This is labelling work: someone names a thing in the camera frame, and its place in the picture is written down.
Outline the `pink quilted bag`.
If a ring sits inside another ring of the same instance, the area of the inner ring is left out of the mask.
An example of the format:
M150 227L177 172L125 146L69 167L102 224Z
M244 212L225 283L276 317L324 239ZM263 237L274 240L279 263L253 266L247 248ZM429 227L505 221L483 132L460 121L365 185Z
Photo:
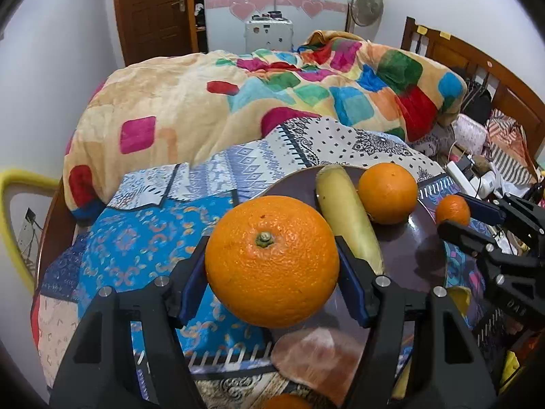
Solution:
M469 116L460 113L452 122L456 144L468 154L481 155L487 139L487 129Z

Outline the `small mandarin orange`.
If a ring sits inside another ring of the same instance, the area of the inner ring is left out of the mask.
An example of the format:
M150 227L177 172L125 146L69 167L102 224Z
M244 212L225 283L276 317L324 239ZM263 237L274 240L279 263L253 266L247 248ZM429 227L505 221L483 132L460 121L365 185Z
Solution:
M448 195L444 197L436 207L435 223L437 225L451 221L463 226L470 223L471 214L466 200L458 195Z

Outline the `standing electric fan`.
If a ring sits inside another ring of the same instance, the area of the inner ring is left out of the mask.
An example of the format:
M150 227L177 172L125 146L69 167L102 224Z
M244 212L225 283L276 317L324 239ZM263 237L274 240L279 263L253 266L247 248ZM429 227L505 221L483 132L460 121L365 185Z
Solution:
M384 0L347 0L347 31L356 28L366 33L378 31L384 10Z

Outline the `brown wooden door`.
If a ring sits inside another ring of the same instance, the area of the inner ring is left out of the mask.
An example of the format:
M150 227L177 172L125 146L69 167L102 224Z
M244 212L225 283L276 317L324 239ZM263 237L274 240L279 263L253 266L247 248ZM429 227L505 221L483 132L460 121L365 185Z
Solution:
M125 64L196 53L194 9L195 0L114 0Z

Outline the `white box appliance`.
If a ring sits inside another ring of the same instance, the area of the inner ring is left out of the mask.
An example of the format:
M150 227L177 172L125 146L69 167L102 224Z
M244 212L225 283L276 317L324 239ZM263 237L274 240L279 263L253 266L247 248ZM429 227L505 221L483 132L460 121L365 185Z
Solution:
M245 23L246 53L253 53L258 49L291 52L293 35L293 22L280 17L279 13L272 16L254 15Z

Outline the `colourful patchwork blanket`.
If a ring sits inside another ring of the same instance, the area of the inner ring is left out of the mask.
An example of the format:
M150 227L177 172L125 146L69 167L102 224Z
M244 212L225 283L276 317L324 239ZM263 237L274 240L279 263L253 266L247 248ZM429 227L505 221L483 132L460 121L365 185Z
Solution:
M66 205L91 220L126 173L200 164L300 116L411 143L452 122L466 93L447 66L343 31L315 31L293 52L152 58L118 69L92 96L66 147Z

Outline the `large orange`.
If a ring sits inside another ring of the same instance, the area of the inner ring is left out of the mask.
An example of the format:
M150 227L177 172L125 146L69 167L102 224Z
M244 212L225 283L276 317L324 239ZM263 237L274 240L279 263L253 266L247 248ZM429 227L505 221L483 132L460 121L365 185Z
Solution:
M285 196L265 196L228 211L205 250L210 287L239 319L283 329L325 305L340 260L332 229L318 211Z
M377 224L405 222L418 202L418 185L404 167L393 163L376 164L358 180L359 198Z

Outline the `striped cloth bag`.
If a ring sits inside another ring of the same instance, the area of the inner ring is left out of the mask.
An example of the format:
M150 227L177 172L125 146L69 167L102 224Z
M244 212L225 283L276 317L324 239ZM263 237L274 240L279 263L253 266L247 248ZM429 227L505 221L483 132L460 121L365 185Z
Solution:
M531 161L526 132L511 116L494 109L486 123L488 157L505 182L533 185L538 180Z

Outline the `wooden headboard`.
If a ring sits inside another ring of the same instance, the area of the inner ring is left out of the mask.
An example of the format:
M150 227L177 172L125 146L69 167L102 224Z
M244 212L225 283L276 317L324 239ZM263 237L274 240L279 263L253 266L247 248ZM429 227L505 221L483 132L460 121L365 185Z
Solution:
M492 106L517 120L526 132L530 156L538 156L544 141L544 102L521 78L477 47L408 17L401 48L409 50L413 42L417 43L417 54L425 44L424 56L447 67L462 69L468 78L482 77L484 83L495 79L498 85L492 96Z

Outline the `yellow framed chair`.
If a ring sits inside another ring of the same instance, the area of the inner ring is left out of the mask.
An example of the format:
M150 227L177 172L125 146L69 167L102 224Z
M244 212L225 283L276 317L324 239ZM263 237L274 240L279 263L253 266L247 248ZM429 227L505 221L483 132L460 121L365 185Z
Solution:
M37 281L38 238L58 181L18 168L1 171L1 274L30 293Z

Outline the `white power strip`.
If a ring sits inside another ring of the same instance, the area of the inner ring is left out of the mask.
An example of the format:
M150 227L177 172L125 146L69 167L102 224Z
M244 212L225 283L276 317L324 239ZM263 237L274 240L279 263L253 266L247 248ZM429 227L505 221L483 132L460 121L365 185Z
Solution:
M473 198L479 197L481 179L474 171L474 164L471 160L454 162L450 161L445 168L446 172L461 191Z

